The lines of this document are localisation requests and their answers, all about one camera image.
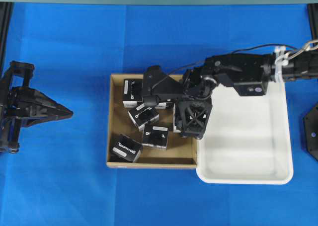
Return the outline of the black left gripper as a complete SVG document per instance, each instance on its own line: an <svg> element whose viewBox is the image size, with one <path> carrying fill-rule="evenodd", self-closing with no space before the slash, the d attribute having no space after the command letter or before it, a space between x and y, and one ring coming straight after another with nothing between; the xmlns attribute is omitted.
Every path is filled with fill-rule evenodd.
<svg viewBox="0 0 318 226"><path fill-rule="evenodd" d="M29 87L13 87L8 97L9 116L21 120L23 127L31 127L53 120L64 120L73 116L73 111L59 104L44 93Z"/></svg>

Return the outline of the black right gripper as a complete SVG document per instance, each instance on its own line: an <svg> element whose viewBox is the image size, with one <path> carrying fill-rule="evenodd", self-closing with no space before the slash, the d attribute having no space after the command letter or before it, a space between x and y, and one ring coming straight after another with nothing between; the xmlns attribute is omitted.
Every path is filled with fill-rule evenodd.
<svg viewBox="0 0 318 226"><path fill-rule="evenodd" d="M176 102L179 110L179 129L183 138L202 139L212 111L211 95L216 80L203 75L203 66L187 69L182 84L165 74L160 66L150 66L143 74L142 98L146 107L155 107L160 102L183 96L189 99Z"/></svg>

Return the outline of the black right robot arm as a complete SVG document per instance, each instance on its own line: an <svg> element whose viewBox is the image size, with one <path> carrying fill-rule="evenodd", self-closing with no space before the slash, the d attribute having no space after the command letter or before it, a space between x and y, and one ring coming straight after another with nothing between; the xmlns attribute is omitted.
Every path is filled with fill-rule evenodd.
<svg viewBox="0 0 318 226"><path fill-rule="evenodd" d="M317 51L290 55L287 51L226 54L185 66L181 80L174 80L160 66L143 74L142 98L148 107L171 100L176 128L183 137L202 139L212 111L212 93L219 85L232 87L239 96L263 96L269 82L289 82L318 76Z"/></svg>

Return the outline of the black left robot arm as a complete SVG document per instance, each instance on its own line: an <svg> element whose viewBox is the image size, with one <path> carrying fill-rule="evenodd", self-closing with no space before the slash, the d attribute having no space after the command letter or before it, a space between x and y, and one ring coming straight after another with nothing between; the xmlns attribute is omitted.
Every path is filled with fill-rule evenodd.
<svg viewBox="0 0 318 226"><path fill-rule="evenodd" d="M21 128L71 118L73 111L30 88L34 65L11 61L0 79L0 151L19 152Z"/></svg>

